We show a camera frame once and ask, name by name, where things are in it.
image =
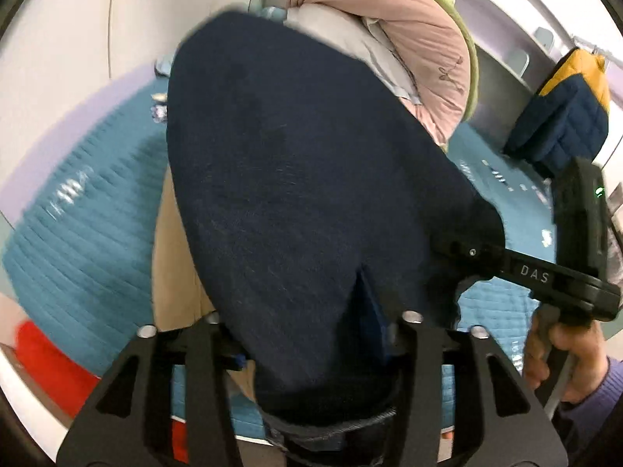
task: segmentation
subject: human hand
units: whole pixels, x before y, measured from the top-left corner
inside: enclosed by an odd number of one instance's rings
[[[523,376],[533,390],[549,377],[549,367],[543,359],[545,345],[539,338],[538,320],[538,312],[535,312],[523,352]],[[605,338],[599,322],[593,321],[590,328],[557,323],[549,330],[549,340],[556,348],[577,357],[577,364],[561,400],[578,404],[599,388],[608,373]]]

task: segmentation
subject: purple sleeve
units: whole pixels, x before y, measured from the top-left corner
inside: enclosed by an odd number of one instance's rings
[[[597,435],[623,393],[623,362],[609,358],[610,368],[599,388],[580,404],[561,404],[553,423],[569,455],[569,463]]]

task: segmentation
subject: red fabric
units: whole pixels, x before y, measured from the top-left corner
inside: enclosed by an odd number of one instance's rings
[[[21,324],[16,356],[40,388],[74,418],[99,379],[62,354],[32,321]],[[172,421],[173,456],[188,463],[186,425]]]

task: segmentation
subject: quilted jacket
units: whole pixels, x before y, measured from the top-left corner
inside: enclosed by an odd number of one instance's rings
[[[504,152],[555,177],[572,157],[594,160],[608,135],[603,56],[571,50],[517,120]]]
[[[380,26],[415,80],[421,104],[407,108],[437,145],[446,144],[457,125],[471,117],[478,60],[452,0],[287,0],[289,9],[304,4],[333,7]]]

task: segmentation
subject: white wall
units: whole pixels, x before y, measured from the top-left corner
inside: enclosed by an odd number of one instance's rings
[[[533,32],[539,26],[551,29],[543,16],[527,0],[492,1],[528,31]],[[623,36],[600,0],[541,1],[552,11],[570,35],[577,35],[588,40],[623,60]],[[554,47],[560,46],[560,39],[557,38]],[[623,84],[623,76],[620,77],[622,81],[620,83],[611,78],[611,82],[613,80],[617,82],[617,87]],[[623,110],[613,103],[611,104],[608,138],[595,160],[599,165],[607,163],[604,167],[604,180],[608,191],[623,181],[623,146],[617,148],[622,137]]]
[[[0,185],[56,121],[108,82],[110,0],[26,0],[0,42]]]
[[[249,0],[112,0],[111,77],[173,52],[193,28],[223,7],[246,9],[248,3]]]

